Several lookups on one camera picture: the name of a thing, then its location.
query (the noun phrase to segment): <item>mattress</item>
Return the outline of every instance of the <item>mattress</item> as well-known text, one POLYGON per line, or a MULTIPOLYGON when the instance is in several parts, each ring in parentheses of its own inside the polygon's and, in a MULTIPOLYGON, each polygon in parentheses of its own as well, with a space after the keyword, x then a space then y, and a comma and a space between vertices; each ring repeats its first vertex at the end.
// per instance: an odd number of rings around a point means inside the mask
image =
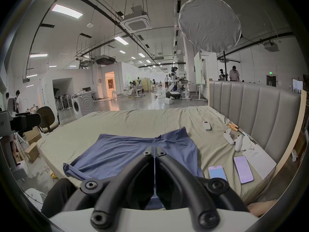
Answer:
POLYGON ((68 178, 75 186, 81 181, 64 174, 63 163, 70 164, 95 143, 101 133, 157 137, 160 134, 186 127, 189 137, 200 151, 199 165, 209 178, 208 167, 222 165, 230 187, 249 204, 267 185, 269 178, 261 179, 250 166, 254 181, 244 185, 233 164, 233 157, 242 155, 235 152, 223 137, 229 119, 210 106, 171 108, 161 110, 128 110, 93 112, 67 125, 57 128, 38 142, 41 156, 58 178, 68 178), (206 131, 202 121, 210 122, 212 129, 206 131))

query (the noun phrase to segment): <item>phone screen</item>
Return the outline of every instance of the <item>phone screen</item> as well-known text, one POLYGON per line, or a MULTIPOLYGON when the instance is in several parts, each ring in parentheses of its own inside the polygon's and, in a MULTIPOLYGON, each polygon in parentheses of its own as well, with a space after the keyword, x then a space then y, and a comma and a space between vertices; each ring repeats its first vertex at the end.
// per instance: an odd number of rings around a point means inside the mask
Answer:
POLYGON ((209 167, 208 170, 209 170, 209 175, 211 176, 211 179, 212 178, 222 178, 227 181, 224 170, 221 166, 218 166, 217 168, 214 168, 214 169, 213 167, 209 167))

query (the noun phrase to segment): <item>remote control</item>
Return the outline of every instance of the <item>remote control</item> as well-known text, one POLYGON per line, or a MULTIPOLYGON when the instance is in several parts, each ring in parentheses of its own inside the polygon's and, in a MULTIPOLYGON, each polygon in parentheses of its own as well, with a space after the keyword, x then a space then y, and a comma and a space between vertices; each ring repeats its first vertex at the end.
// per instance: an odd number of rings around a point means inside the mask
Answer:
POLYGON ((231 138, 231 129, 227 129, 224 134, 223 137, 226 139, 226 141, 229 142, 230 145, 234 145, 234 140, 231 138))
POLYGON ((203 126, 205 130, 210 130, 211 129, 211 125, 208 121, 203 121, 203 126))

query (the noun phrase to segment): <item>upholstered headboard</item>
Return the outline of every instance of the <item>upholstered headboard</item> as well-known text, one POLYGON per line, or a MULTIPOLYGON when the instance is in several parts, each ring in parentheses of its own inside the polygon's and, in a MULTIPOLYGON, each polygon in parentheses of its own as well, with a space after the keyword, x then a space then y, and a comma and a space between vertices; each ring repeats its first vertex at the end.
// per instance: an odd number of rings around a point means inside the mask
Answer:
POLYGON ((300 104, 300 95, 276 87, 230 81, 209 84, 209 106, 251 135, 276 163, 291 141, 300 104))

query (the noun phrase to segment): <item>white controller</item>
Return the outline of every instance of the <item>white controller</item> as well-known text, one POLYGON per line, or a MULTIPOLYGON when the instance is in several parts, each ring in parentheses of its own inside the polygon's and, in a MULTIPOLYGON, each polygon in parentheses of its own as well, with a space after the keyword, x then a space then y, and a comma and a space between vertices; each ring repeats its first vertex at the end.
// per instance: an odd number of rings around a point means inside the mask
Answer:
POLYGON ((211 129, 211 125, 208 121, 203 121, 204 129, 209 131, 211 129))
POLYGON ((235 140, 235 151, 239 152, 241 150, 241 147, 243 145, 243 136, 239 135, 235 140))
POLYGON ((231 129, 227 129, 224 134, 223 134, 223 137, 226 139, 226 141, 229 142, 230 145, 234 145, 234 141, 233 139, 231 138, 231 129))

